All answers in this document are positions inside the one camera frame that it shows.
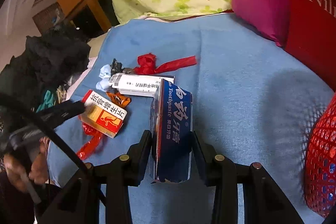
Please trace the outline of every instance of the blue sheet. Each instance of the blue sheet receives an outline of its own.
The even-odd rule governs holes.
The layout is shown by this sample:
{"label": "blue sheet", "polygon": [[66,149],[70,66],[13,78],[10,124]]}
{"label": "blue sheet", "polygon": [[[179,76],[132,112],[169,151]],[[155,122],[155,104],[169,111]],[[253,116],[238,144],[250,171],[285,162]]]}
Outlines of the blue sheet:
{"label": "blue sheet", "polygon": [[[80,100],[94,89],[100,68],[113,58],[125,67],[135,67],[137,56],[148,52],[157,55],[157,65],[196,55],[196,66],[172,72],[177,85],[194,94],[194,129],[236,163],[261,162],[306,224],[322,222],[305,205],[302,188],[307,136],[333,96],[317,75],[234,14],[176,23],[131,20],[108,33],[93,69],[71,99]],[[122,131],[114,139],[105,138],[87,161],[108,163],[137,143],[149,128],[150,103],[151,98],[133,96]],[[57,133],[74,151],[90,139],[78,118],[65,122]],[[61,186],[76,171],[53,143],[48,165],[52,179]],[[139,187],[129,188],[133,223],[210,223],[214,188],[200,181],[194,160],[187,182],[151,181],[147,171]],[[104,223],[105,210],[100,209],[100,223]],[[239,187],[239,223],[243,222]]]}

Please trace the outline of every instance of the mesh basket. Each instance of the mesh basket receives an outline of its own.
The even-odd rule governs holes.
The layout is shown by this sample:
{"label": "mesh basket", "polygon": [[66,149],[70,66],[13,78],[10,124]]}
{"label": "mesh basket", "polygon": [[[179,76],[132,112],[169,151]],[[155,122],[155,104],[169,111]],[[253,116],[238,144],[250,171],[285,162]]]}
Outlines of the mesh basket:
{"label": "mesh basket", "polygon": [[313,130],[306,155],[306,202],[324,218],[336,204],[335,155],[336,94]]}

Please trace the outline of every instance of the blue box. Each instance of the blue box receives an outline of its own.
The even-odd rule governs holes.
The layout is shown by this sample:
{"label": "blue box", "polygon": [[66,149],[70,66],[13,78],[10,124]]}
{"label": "blue box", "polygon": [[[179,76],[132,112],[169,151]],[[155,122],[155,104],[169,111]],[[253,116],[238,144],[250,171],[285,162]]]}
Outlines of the blue box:
{"label": "blue box", "polygon": [[157,182],[181,182],[190,177],[193,95],[162,79],[151,105],[153,135],[149,159]]}

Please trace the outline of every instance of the crumpled red plastic bag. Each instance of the crumpled red plastic bag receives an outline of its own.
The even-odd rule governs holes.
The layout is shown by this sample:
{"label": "crumpled red plastic bag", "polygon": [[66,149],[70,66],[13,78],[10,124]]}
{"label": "crumpled red plastic bag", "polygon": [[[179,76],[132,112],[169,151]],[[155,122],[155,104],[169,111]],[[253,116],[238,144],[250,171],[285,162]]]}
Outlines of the crumpled red plastic bag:
{"label": "crumpled red plastic bag", "polygon": [[135,67],[134,72],[138,75],[155,75],[158,73],[174,71],[180,68],[185,68],[197,64],[196,57],[190,56],[178,60],[169,61],[155,68],[156,56],[152,53],[140,55],[138,64],[140,67]]}
{"label": "crumpled red plastic bag", "polygon": [[95,151],[104,134],[86,123],[82,123],[82,126],[86,135],[93,136],[93,138],[83,145],[82,148],[80,148],[80,150],[77,152],[77,156],[81,160],[86,160]]}

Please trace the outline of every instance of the toothpaste box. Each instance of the toothpaste box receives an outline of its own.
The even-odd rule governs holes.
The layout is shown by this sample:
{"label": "toothpaste box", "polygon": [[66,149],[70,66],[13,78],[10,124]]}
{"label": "toothpaste box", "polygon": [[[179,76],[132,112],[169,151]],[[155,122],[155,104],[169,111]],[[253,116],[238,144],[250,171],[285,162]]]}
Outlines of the toothpaste box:
{"label": "toothpaste box", "polygon": [[162,79],[151,105],[153,135],[149,167],[157,182],[181,182],[190,177],[193,96]]}
{"label": "toothpaste box", "polygon": [[79,116],[80,120],[114,138],[123,125],[127,111],[93,90],[85,94],[82,102],[86,111]]}
{"label": "toothpaste box", "polygon": [[174,76],[130,75],[116,73],[109,80],[109,85],[123,95],[153,97],[157,88],[165,79],[174,83]]}

